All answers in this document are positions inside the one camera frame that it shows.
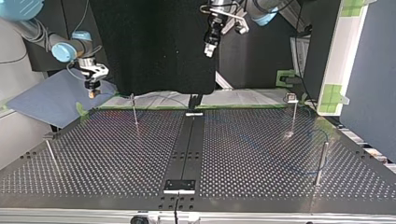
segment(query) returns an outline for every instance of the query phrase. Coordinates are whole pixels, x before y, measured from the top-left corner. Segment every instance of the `white wall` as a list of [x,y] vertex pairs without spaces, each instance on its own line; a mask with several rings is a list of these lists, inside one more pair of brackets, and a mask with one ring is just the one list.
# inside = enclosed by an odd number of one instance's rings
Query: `white wall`
[[[22,38],[0,20],[0,105],[44,80],[43,73],[32,72]],[[0,169],[42,141],[50,126],[17,112],[0,110]]]

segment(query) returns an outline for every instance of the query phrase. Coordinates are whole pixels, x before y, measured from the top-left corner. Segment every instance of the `perforated metal table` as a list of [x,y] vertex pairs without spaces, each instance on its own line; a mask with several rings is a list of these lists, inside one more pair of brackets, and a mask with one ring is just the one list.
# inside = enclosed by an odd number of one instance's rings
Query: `perforated metal table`
[[[0,207],[396,215],[396,177],[301,109],[93,111],[0,171]],[[321,185],[313,185],[323,143]],[[193,195],[165,195],[167,180]]]

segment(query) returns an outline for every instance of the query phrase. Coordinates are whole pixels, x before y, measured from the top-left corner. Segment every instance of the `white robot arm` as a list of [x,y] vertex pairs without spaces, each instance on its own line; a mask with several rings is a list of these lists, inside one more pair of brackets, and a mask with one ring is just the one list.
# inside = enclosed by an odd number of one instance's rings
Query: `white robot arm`
[[0,20],[26,40],[51,51],[58,61],[78,62],[78,68],[85,77],[85,88],[90,98],[94,98],[100,93],[100,80],[108,74],[108,69],[94,58],[100,48],[93,47],[91,35],[86,31],[75,31],[71,39],[49,31],[35,19],[43,6],[44,0],[0,0]]
[[209,28],[205,34],[205,55],[209,58],[219,45],[221,31],[228,20],[235,20],[235,31],[243,35],[249,31],[245,18],[237,16],[235,12],[243,8],[258,25],[264,26],[270,22],[281,10],[277,6],[285,3],[287,7],[293,0],[209,0],[207,5],[201,6],[201,12],[209,14]]

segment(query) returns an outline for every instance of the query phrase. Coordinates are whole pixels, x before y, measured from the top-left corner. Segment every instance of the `thin metal rod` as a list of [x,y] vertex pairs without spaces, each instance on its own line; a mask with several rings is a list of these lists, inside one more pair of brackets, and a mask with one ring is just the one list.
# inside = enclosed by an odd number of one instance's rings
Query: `thin metal rod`
[[137,121],[137,115],[136,115],[136,108],[135,108],[135,103],[134,103],[134,95],[131,95],[131,105],[132,108],[134,109],[134,124],[139,124],[139,122]]
[[296,113],[297,113],[297,104],[298,104],[298,102],[294,104],[293,122],[294,122],[294,121],[295,121],[295,119],[296,119]]
[[50,156],[52,157],[53,160],[55,160],[55,155],[53,154],[52,147],[50,146],[50,141],[46,140],[46,143],[47,143],[47,147],[49,148]]
[[324,168],[324,164],[326,162],[327,149],[328,148],[329,148],[329,143],[325,142],[323,144],[322,152],[321,152],[321,155],[320,155],[318,173],[317,173],[317,177],[315,178],[315,186],[319,186],[320,185],[320,179],[321,179],[322,171],[323,171],[323,168]]

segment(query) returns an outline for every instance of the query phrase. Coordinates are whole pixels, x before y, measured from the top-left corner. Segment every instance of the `black backdrop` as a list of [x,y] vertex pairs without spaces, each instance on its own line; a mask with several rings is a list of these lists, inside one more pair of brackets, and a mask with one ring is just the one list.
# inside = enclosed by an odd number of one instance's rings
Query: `black backdrop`
[[91,0],[121,94],[215,89],[215,61],[204,55],[205,0]]

